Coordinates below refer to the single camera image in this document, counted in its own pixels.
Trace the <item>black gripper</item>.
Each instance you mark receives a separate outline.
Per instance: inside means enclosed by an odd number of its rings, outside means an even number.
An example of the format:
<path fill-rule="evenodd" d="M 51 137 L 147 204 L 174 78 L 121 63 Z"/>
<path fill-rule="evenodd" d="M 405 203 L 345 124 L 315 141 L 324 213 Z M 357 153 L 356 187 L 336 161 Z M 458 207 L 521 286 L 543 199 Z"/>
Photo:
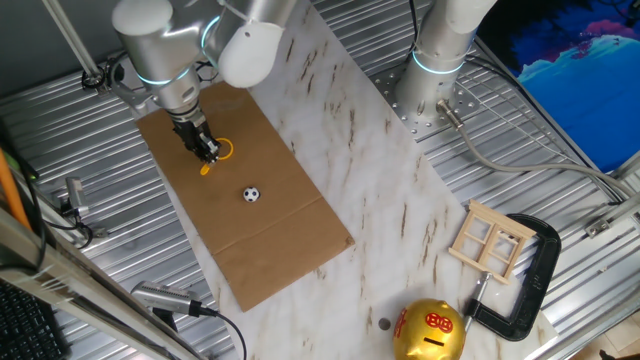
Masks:
<path fill-rule="evenodd" d="M 168 114 L 174 132 L 200 161 L 215 164 L 219 160 L 220 143 L 208 136 L 206 117 L 199 106 L 194 106 L 186 112 L 168 111 Z"/>

